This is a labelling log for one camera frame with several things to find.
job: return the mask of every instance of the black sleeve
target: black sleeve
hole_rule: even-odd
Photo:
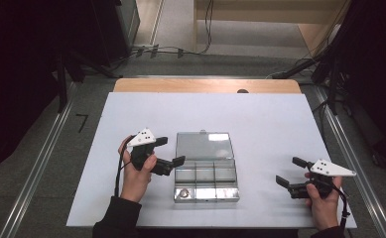
[[[93,226],[93,237],[138,237],[136,231],[141,205],[112,196],[105,216]]]
[[[334,226],[312,235],[311,238],[344,238],[344,234],[339,226]]]

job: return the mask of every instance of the open lid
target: open lid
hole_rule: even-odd
[[[229,133],[180,132],[177,136],[177,157],[187,160],[234,159]]]

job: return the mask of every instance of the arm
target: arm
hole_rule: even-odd
[[[155,166],[156,156],[150,156],[144,163],[143,169],[137,171],[130,163],[131,157],[127,151],[122,152],[125,139],[118,149],[123,154],[124,183],[120,197],[112,196],[105,216],[93,227],[93,237],[138,237],[136,231],[139,217],[141,198],[151,181],[150,171]]]
[[[334,178],[332,182],[336,187],[341,187],[341,177]],[[328,197],[322,199],[311,183],[307,185],[307,191],[310,198],[306,200],[306,205],[311,208],[314,225],[319,231],[312,238],[344,238],[337,221],[338,192],[333,190]]]

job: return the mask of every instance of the white tabletop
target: white tabletop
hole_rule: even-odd
[[[275,182],[279,175],[304,182],[306,170],[292,157],[315,162],[328,153],[304,94],[110,93],[78,185],[67,226],[101,220],[113,195],[117,149],[130,134],[149,127],[169,137],[155,149],[159,158],[175,156],[178,132],[228,132],[235,155],[237,203],[175,204],[174,172],[153,175],[141,203],[143,227],[314,227],[303,199],[291,199]],[[340,216],[342,204],[338,209]],[[353,216],[348,228],[355,228]]]

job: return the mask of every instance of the white bracket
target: white bracket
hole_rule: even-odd
[[[141,145],[147,145],[150,143],[155,143],[156,138],[149,128],[145,128],[143,131],[139,132],[128,144],[127,147],[135,147]]]
[[[311,172],[327,177],[355,177],[356,172],[319,159],[312,167]]]

